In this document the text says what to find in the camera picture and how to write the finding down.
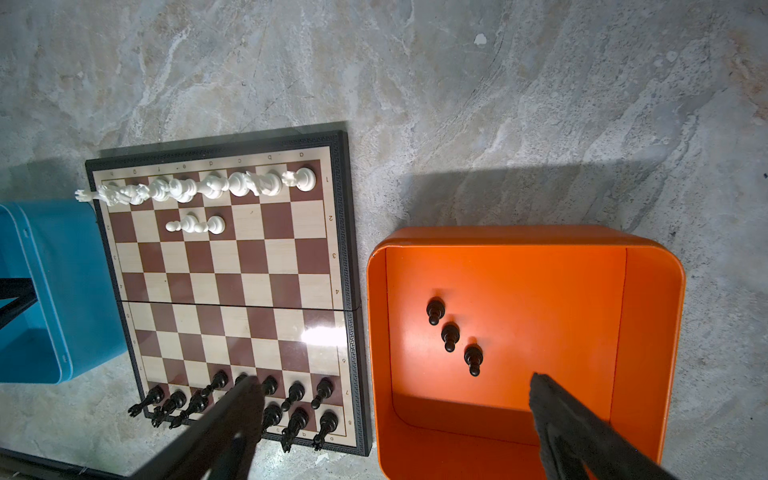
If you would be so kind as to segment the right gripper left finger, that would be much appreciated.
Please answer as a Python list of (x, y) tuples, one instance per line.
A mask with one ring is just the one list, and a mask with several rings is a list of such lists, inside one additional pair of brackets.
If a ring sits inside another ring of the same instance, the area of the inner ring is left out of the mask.
[(265, 395), (247, 376), (133, 479), (246, 479), (262, 437)]

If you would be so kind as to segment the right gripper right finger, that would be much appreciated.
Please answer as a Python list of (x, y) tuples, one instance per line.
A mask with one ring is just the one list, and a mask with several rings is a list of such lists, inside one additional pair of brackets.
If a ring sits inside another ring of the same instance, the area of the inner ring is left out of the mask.
[(546, 374), (530, 381), (529, 407), (548, 479), (672, 479)]

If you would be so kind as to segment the black knight chess piece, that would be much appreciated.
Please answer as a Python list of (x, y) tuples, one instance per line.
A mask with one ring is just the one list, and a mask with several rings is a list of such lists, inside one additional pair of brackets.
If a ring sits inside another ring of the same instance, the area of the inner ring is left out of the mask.
[(304, 408), (296, 408), (289, 418), (288, 425), (282, 430), (280, 444), (284, 453), (291, 451), (292, 445), (298, 434), (307, 426), (308, 413)]

